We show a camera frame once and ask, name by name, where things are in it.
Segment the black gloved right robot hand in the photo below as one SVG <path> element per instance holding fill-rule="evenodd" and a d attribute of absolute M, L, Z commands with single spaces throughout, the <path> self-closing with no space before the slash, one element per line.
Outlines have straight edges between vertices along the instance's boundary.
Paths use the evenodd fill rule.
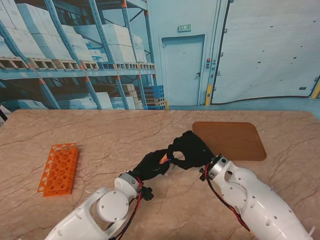
<path fill-rule="evenodd" d="M 175 158 L 174 152 L 181 152 L 184 160 Z M 184 170 L 205 166 L 215 158 L 208 146 L 191 130 L 175 138 L 168 146 L 166 155 L 171 163 Z"/>

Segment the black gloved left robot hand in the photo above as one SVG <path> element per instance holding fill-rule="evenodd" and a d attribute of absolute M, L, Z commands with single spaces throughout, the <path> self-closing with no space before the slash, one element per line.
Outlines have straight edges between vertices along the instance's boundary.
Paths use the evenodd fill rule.
<path fill-rule="evenodd" d="M 161 149 L 150 152 L 144 156 L 141 162 L 133 169 L 131 175 L 140 179 L 142 182 L 155 178 L 158 175 L 164 175 L 170 168 L 170 162 L 161 163 L 166 157 L 168 150 Z"/>

